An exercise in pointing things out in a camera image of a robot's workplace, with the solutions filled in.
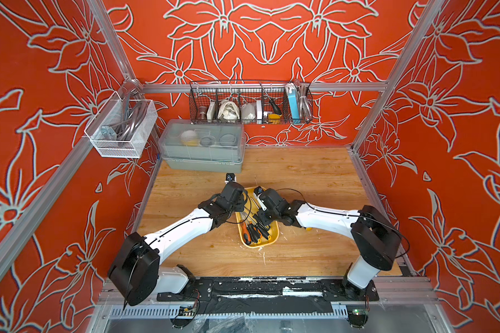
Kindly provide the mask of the long black yellow screwdriver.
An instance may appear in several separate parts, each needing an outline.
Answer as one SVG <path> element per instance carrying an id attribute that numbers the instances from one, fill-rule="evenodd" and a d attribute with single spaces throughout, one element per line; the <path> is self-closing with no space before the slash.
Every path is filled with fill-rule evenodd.
<path id="1" fill-rule="evenodd" d="M 251 223 L 255 224 L 258 230 L 261 232 L 263 239 L 268 240 L 270 238 L 269 229 L 257 218 L 251 218 Z"/>

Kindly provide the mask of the yellow plastic tray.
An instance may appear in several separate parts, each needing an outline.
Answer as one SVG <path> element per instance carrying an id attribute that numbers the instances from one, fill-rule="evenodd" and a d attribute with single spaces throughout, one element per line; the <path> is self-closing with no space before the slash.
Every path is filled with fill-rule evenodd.
<path id="1" fill-rule="evenodd" d="M 271 219 L 265 204 L 258 198 L 263 192 L 260 186 L 246 187 L 243 211 L 235 213 L 240 240 L 247 248 L 272 245 L 280 235 L 278 222 Z"/>

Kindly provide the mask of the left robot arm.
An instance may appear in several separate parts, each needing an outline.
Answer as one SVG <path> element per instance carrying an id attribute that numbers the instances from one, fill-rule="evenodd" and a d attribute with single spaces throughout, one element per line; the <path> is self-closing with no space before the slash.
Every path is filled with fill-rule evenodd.
<path id="1" fill-rule="evenodd" d="M 110 281 L 124 298 L 124 306 L 138 305 L 151 294 L 183 291 L 190 273 L 179 267 L 160 269 L 161 264 L 191 240 L 226 223 L 234 212 L 243 212 L 248 200 L 242 185 L 229 182 L 221 193 L 201 202 L 172 225 L 145 236 L 130 234 L 108 271 Z"/>

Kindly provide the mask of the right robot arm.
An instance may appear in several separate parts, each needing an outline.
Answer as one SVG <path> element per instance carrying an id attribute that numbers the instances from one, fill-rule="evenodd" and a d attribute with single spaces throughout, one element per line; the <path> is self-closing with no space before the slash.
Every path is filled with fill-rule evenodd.
<path id="1" fill-rule="evenodd" d="M 313 228 L 340 234 L 354 240 L 359 256 L 342 279 L 345 291 L 359 294 L 382 271 L 390 271 L 402 242 L 401 233 L 374 207 L 337 210 L 304 200 L 288 202 L 278 191 L 254 190 L 258 220 L 277 221 L 285 226 Z"/>

